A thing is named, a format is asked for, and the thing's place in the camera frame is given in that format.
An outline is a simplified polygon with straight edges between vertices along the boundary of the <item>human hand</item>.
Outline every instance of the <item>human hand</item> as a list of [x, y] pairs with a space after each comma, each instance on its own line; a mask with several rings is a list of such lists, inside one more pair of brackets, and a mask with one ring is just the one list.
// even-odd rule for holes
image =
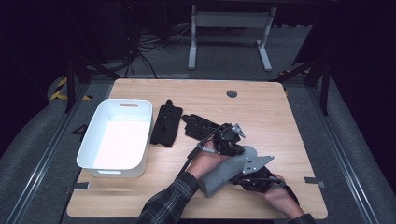
[[[283, 176], [274, 175], [276, 178], [285, 181]], [[271, 204], [276, 210], [283, 213], [289, 219], [295, 219], [304, 214], [303, 209], [295, 202], [288, 192], [280, 187], [278, 184], [274, 184], [265, 193], [259, 193], [269, 204]]]
[[[209, 140], [204, 147], [215, 149], [215, 144], [212, 140]], [[228, 156], [223, 156], [219, 153], [200, 151], [186, 171], [195, 176], [195, 178], [200, 179], [228, 158]]]

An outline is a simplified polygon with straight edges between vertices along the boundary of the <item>table surface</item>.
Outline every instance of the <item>table surface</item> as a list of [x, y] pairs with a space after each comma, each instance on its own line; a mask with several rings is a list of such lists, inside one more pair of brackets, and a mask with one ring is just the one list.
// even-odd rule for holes
[[[237, 97], [226, 92], [234, 90]], [[275, 156], [266, 167], [283, 175], [299, 198], [301, 207], [314, 218], [327, 216], [303, 141], [283, 87], [273, 82], [216, 80], [119, 79], [109, 98], [145, 99], [153, 104], [154, 122], [166, 100], [218, 124], [239, 123], [246, 138], [238, 143], [256, 148], [258, 156]], [[71, 217], [137, 217], [145, 202], [169, 186], [197, 144], [184, 134], [181, 120], [172, 147], [150, 145], [145, 173], [138, 178], [94, 177], [82, 170], [78, 182], [90, 182], [76, 190], [67, 208]], [[240, 186], [228, 185], [212, 198], [198, 190], [182, 215], [184, 218], [283, 218], [267, 202]]]

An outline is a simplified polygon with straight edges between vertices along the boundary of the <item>gray carpet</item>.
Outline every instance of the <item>gray carpet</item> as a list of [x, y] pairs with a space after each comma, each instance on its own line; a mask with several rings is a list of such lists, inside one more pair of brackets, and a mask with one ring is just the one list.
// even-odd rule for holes
[[[181, 39], [163, 49], [144, 53], [160, 78], [237, 79], [265, 81], [275, 78], [280, 71], [291, 69], [292, 61], [304, 41], [309, 27], [273, 28], [267, 42], [267, 53], [273, 66], [272, 72], [264, 72], [255, 40], [261, 31], [247, 29], [239, 35], [224, 30], [203, 30], [198, 36], [196, 69], [187, 68], [190, 42]], [[143, 61], [136, 59], [127, 76], [152, 78], [152, 72]], [[310, 90], [301, 84], [304, 76], [297, 76], [284, 83], [289, 102], [304, 140], [316, 178], [326, 183], [321, 189], [329, 215], [318, 223], [364, 223], [365, 219], [351, 192], [345, 174], [336, 158], [329, 134], [317, 112], [317, 103]], [[72, 132], [88, 124], [97, 105], [108, 95], [111, 81], [103, 76], [94, 77], [86, 95], [91, 101], [82, 101], [64, 131], [59, 147], [51, 159], [32, 201], [21, 214], [20, 223], [131, 223], [131, 218], [73, 218], [63, 214], [67, 205], [64, 190], [74, 183], [78, 175], [76, 156], [80, 135]], [[0, 223], [6, 223], [24, 187], [41, 156], [45, 153], [53, 134], [64, 117], [65, 101], [50, 101], [20, 132], [6, 154], [0, 160]], [[361, 186], [373, 207], [378, 222], [396, 222], [396, 199], [382, 176], [369, 148], [351, 117], [346, 105], [332, 82], [329, 92], [329, 117], [337, 137], [347, 154]], [[245, 221], [239, 223], [258, 223]], [[276, 220], [275, 223], [286, 223]]]

